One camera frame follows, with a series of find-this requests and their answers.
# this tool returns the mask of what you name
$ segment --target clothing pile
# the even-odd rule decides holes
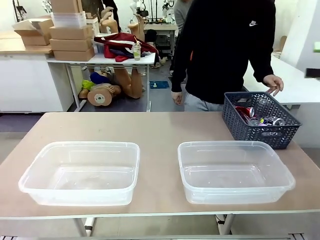
[[[104,57],[106,59],[115,59],[116,62],[133,59],[133,46],[137,41],[140,42],[141,57],[155,53],[156,58],[159,58],[157,49],[129,33],[120,32],[109,36],[95,37],[94,41],[104,44]]]

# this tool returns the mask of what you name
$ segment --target blue mat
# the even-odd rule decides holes
[[[167,81],[150,81],[150,89],[168,89],[169,83]]]

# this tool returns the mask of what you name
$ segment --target person in black sweatshirt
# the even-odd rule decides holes
[[[242,90],[248,61],[268,93],[282,91],[271,67],[275,15],[273,0],[194,0],[175,51],[173,101],[182,104],[187,70],[185,111],[222,111],[224,93]]]

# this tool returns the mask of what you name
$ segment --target sleeve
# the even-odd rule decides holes
[[[271,53],[275,41],[276,6],[271,1],[269,4],[269,10],[264,9],[265,16],[262,22],[257,23],[260,29],[249,52],[249,60],[254,70],[253,76],[260,83],[263,82],[265,76],[274,74],[271,67]]]
[[[202,2],[204,0],[193,0],[189,12],[186,16],[185,23],[177,43],[174,53],[174,69],[172,75],[172,92],[179,93],[182,91],[181,83],[186,77],[187,65],[190,61],[190,56],[193,51],[195,38],[195,29],[201,25]]]
[[[181,33],[182,27],[184,26],[185,20],[182,17],[181,11],[178,10],[176,6],[174,6],[174,19],[175,23],[178,26],[179,33]]]

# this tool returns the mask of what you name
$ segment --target dark plastic basket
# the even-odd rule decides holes
[[[285,149],[301,123],[270,94],[265,92],[226,92],[224,94],[223,120],[235,140],[261,141],[273,149]],[[261,117],[276,116],[285,126],[250,126],[240,116],[235,106],[254,107]]]

